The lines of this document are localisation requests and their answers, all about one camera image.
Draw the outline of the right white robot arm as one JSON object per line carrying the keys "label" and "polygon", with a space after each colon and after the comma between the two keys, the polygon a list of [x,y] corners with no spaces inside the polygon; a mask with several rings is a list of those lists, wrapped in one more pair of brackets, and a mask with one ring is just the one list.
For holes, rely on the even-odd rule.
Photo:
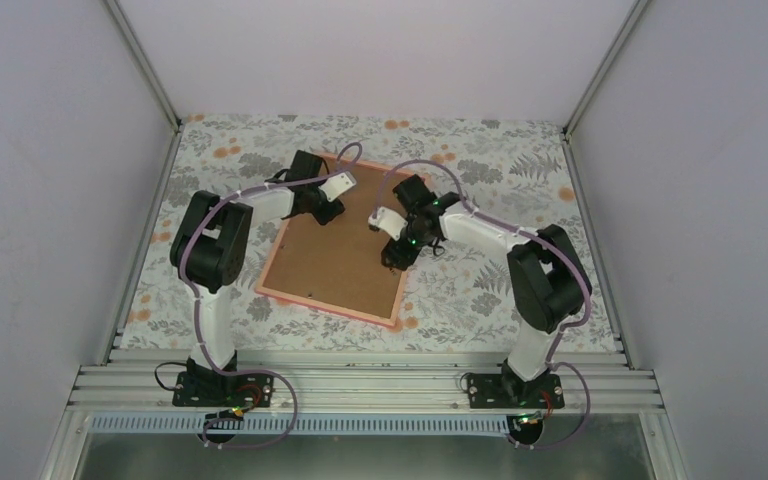
{"label": "right white robot arm", "polygon": [[398,183],[393,194],[405,212],[379,206],[368,219],[371,230],[389,237],[383,266],[405,271],[424,248],[445,241],[504,255],[522,323],[502,364],[499,388],[512,406],[527,406],[548,391],[549,361],[562,331],[588,306],[592,292],[566,231],[557,225],[537,230],[506,225],[468,206],[456,192],[436,195],[418,175]]}

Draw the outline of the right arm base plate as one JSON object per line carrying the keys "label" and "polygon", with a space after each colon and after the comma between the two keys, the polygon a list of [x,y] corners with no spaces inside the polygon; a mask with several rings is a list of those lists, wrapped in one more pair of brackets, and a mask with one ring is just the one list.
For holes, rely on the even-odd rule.
{"label": "right arm base plate", "polygon": [[563,408],[565,399],[560,377],[545,371],[523,381],[513,373],[465,373],[461,388],[471,409]]}

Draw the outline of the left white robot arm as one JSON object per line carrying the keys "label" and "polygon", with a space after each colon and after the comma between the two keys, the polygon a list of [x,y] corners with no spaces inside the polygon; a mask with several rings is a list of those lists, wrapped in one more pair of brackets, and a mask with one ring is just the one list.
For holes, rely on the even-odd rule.
{"label": "left white robot arm", "polygon": [[340,198],[357,184],[351,173],[357,162],[337,158],[329,167],[322,156],[299,150],[289,167],[257,186],[226,196],[200,190],[191,197],[170,250],[170,262],[194,301],[196,344],[183,388],[215,405],[236,396],[228,289],[242,271],[251,229],[299,215],[328,224],[345,210]]}

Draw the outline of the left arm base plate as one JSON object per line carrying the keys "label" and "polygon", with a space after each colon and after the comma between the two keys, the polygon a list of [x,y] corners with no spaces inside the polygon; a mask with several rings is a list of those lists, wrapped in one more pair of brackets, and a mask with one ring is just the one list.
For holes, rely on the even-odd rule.
{"label": "left arm base plate", "polygon": [[270,406],[274,376],[264,373],[226,377],[210,372],[178,375],[172,405],[175,407],[266,408]]}

